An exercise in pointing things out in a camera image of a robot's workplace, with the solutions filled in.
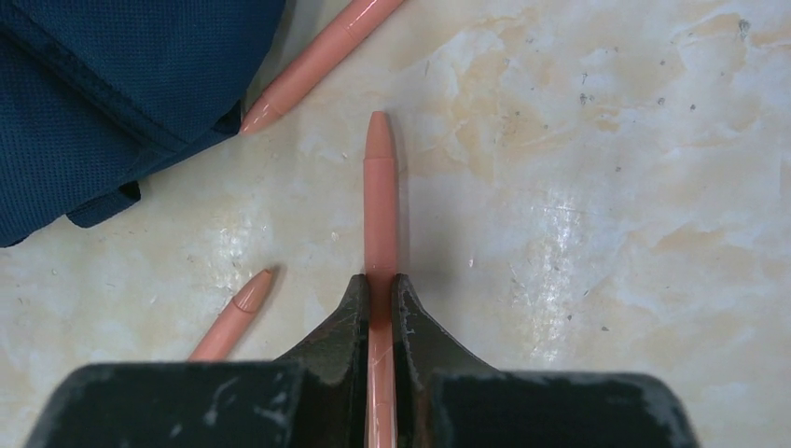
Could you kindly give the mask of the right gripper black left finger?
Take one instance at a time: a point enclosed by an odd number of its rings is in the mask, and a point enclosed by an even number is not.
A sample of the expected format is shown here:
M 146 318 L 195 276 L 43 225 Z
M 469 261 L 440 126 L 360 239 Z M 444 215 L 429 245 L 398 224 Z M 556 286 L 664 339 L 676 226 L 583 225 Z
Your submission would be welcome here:
M 30 447 L 361 447 L 368 282 L 272 360 L 90 364 L 54 389 Z

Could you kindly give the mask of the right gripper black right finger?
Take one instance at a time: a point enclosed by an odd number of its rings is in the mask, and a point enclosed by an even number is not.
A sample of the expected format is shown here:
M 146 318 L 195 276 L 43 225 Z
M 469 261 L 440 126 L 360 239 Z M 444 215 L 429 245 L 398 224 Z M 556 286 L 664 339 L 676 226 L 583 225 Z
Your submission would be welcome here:
M 392 286 L 400 447 L 697 447 L 680 399 L 640 373 L 501 371 Z

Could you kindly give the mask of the orange pen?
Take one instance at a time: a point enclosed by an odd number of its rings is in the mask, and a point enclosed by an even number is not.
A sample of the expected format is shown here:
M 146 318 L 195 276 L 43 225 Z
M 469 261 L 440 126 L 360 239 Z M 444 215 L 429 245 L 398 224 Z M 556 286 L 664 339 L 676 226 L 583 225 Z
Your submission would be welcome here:
M 188 361 L 226 359 L 245 334 L 271 291 L 274 269 L 254 275 L 228 302 L 187 358 Z
M 387 115 L 372 113 L 363 162 L 364 272 L 369 286 L 368 446 L 396 447 L 391 287 L 398 270 L 396 153 Z
M 240 133 L 256 133 L 288 113 L 402 4 L 350 2 L 263 90 L 243 117 Z

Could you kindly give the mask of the navy blue backpack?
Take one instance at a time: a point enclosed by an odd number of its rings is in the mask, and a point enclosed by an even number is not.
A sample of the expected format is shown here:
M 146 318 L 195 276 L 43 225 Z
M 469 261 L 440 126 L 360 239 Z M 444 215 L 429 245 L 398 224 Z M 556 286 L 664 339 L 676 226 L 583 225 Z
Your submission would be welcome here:
M 5 1 L 1 244 L 93 227 L 235 136 L 281 1 Z

